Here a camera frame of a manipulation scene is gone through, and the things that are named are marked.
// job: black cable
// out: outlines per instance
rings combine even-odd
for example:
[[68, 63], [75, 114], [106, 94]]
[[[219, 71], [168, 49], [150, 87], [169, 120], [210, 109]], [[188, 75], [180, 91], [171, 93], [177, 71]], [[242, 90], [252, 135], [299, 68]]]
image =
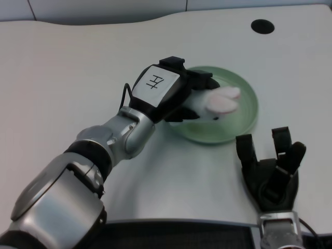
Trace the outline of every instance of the black cable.
[[35, 16], [35, 12], [33, 12], [32, 6], [31, 6], [31, 4], [30, 4], [30, 0], [27, 0], [27, 3], [29, 4], [30, 10], [31, 10], [31, 12], [32, 12], [33, 19], [35, 19], [35, 21], [37, 21], [37, 18], [36, 18], [36, 16]]
[[324, 249], [324, 243], [321, 240], [321, 238], [319, 237], [319, 235], [303, 220], [303, 219], [299, 219], [300, 223], [302, 223], [311, 233], [312, 235], [316, 238], [317, 240], [317, 244], [321, 247], [321, 249]]
[[128, 94], [129, 94], [130, 99], [132, 99], [132, 97], [133, 97], [133, 94], [131, 93], [130, 85], [128, 83], [126, 83], [124, 85], [124, 88], [123, 88], [122, 99], [121, 99], [121, 104], [120, 104], [119, 110], [123, 107], [123, 104], [124, 104], [125, 98], [126, 98], [126, 91], [127, 90], [128, 90]]

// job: dark floor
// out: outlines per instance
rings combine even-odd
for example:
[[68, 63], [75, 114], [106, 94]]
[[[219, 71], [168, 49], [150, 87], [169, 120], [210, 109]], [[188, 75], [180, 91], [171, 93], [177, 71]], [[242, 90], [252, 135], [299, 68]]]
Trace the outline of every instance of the dark floor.
[[[322, 238], [332, 248], [332, 236]], [[317, 249], [304, 236], [307, 249]], [[132, 222], [108, 224], [89, 247], [104, 249], [255, 249], [249, 227], [194, 222]]]

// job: pink ear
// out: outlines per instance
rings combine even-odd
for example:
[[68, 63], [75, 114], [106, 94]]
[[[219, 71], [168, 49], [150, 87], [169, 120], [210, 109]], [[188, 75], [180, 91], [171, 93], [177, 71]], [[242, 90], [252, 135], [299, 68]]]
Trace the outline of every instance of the pink ear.
[[213, 92], [229, 99], [238, 99], [241, 95], [238, 87], [219, 87], [214, 89]]
[[237, 108], [237, 102], [218, 94], [212, 94], [206, 105], [206, 110], [216, 114], [232, 113]]

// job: chinese character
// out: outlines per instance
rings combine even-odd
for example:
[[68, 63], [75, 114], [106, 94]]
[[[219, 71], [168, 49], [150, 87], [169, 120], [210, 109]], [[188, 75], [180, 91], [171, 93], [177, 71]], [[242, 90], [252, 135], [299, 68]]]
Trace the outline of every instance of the chinese character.
[[156, 87], [156, 85], [159, 84], [159, 83], [161, 83], [164, 80], [163, 78], [161, 78], [161, 77], [159, 77], [157, 75], [154, 75], [154, 76], [155, 76], [155, 79], [154, 80], [150, 80], [151, 82], [155, 83], [154, 85], [150, 85], [149, 83], [146, 83], [148, 86], [151, 86], [151, 89], [152, 88], [158, 88], [158, 87]]

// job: white wall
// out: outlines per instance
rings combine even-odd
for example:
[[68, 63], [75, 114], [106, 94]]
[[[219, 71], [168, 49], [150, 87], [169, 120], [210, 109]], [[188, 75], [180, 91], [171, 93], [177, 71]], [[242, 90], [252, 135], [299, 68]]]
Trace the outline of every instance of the white wall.
[[176, 12], [241, 7], [326, 4], [332, 0], [0, 0], [0, 21], [68, 25], [138, 22]]
[[34, 20], [27, 0], [0, 0], [0, 21]]

